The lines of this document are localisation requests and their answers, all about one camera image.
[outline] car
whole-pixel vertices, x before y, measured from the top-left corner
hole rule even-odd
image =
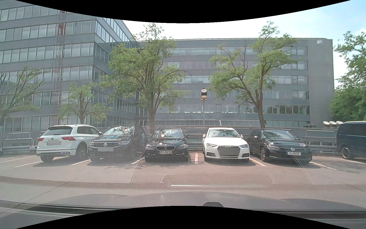
[[[146,133],[141,126],[115,125],[90,142],[88,157],[92,162],[108,157],[132,160],[138,153],[144,152],[147,142]]]
[[[241,159],[248,161],[249,145],[244,137],[229,127],[209,128],[203,135],[202,148],[204,160],[210,162],[213,159]]]
[[[185,136],[179,128],[156,130],[151,142],[145,147],[145,161],[152,162],[164,157],[183,157],[190,161],[187,137],[190,136]]]
[[[251,152],[263,162],[292,160],[307,165],[312,160],[311,149],[297,138],[279,129],[255,129],[251,132]]]
[[[349,121],[338,126],[337,151],[345,159],[366,158],[366,121]]]
[[[51,126],[37,139],[36,155],[43,162],[58,156],[81,160],[87,156],[90,141],[100,134],[95,127],[85,124]]]

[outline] pavement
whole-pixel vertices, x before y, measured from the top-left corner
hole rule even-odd
[[[138,154],[132,161],[75,161],[58,157],[44,163],[35,155],[0,157],[0,200],[46,203],[77,195],[137,195],[171,191],[218,191],[269,198],[310,198],[366,208],[366,160],[313,156],[293,162],[205,162],[191,152],[190,161],[147,163]]]

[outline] lamp post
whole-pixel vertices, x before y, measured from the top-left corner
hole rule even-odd
[[[203,127],[205,127],[205,110],[204,110],[204,102],[207,100],[207,90],[205,88],[203,88],[201,90],[201,98],[200,98],[200,101],[203,101]]]

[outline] white car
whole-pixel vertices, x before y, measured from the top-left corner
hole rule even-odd
[[[213,127],[203,135],[204,160],[242,159],[249,160],[249,145],[233,128]]]
[[[100,135],[95,127],[85,124],[51,126],[37,139],[36,155],[43,162],[57,156],[74,156],[81,160],[87,156],[90,141]]]

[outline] green foliage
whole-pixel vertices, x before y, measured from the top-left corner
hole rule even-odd
[[[239,107],[248,108],[249,104],[256,106],[261,127],[265,127],[262,90],[272,89],[275,85],[270,78],[271,71],[284,64],[297,63],[297,60],[292,60],[289,53],[284,50],[286,47],[292,47],[292,44],[297,42],[296,39],[289,34],[277,37],[280,32],[272,25],[272,22],[268,22],[259,33],[259,38],[249,46],[257,53],[255,59],[246,55],[247,47],[244,44],[243,49],[233,52],[221,45],[219,46],[221,54],[210,60],[214,61],[217,67],[217,72],[210,77],[212,90],[216,96],[224,100],[228,93],[236,91]],[[253,66],[251,61],[256,62],[256,66]]]
[[[58,109],[58,117],[60,120],[64,120],[68,116],[76,115],[81,124],[84,124],[85,118],[90,116],[97,123],[101,123],[102,119],[107,117],[109,108],[102,103],[94,104],[94,96],[96,93],[92,93],[92,89],[96,87],[96,84],[77,86],[77,83],[70,85],[69,97],[61,101],[61,105]]]
[[[344,57],[348,72],[338,81],[336,97],[330,105],[333,117],[341,121],[366,120],[366,32],[344,34],[344,44],[334,51]]]
[[[172,38],[161,36],[163,29],[155,23],[145,26],[145,31],[135,35],[142,48],[127,49],[120,45],[111,53],[109,67],[114,74],[105,76],[102,87],[116,88],[111,95],[116,99],[124,97],[135,98],[139,92],[139,104],[149,114],[151,126],[154,125],[155,113],[158,108],[175,108],[177,98],[184,96],[181,91],[175,91],[174,82],[185,78],[185,71],[176,65],[165,65],[164,60],[170,57],[176,43]]]
[[[32,95],[43,85],[38,80],[40,70],[28,70],[25,67],[16,80],[9,79],[7,74],[0,77],[0,126],[10,114],[20,111],[38,111],[39,107],[32,103]]]

